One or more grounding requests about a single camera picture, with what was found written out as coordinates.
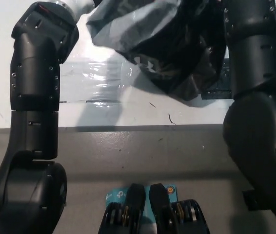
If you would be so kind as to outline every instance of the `transparent plastic sheet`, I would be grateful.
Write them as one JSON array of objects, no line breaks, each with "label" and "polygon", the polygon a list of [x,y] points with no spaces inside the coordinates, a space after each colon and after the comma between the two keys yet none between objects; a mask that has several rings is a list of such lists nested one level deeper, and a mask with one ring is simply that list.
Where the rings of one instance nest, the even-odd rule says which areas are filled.
[{"label": "transparent plastic sheet", "polygon": [[118,102],[122,61],[68,62],[61,70],[61,102]]},{"label": "transparent plastic sheet", "polygon": [[121,102],[123,91],[134,82],[139,68],[114,50],[93,45],[85,27],[90,15],[83,15],[78,22],[79,40],[60,66],[60,102],[109,107]]}]

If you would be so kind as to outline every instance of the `black plastic bag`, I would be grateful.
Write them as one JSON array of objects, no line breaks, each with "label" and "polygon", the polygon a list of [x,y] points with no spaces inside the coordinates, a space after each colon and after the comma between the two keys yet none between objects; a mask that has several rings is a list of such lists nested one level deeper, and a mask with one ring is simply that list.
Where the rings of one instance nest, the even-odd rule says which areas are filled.
[{"label": "black plastic bag", "polygon": [[104,0],[87,27],[94,45],[139,64],[169,95],[188,101],[219,79],[226,42],[218,0]]}]

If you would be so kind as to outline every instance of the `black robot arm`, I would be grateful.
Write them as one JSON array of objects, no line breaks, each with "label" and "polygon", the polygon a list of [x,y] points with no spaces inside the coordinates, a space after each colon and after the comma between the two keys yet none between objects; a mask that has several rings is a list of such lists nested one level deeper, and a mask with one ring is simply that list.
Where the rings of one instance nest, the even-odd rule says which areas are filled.
[{"label": "black robot arm", "polygon": [[12,33],[11,130],[0,166],[0,234],[51,234],[66,202],[57,157],[59,65],[79,38],[67,6],[32,4]]},{"label": "black robot arm", "polygon": [[250,210],[276,215],[275,0],[223,0],[235,102],[224,120],[229,155],[254,187]]}]

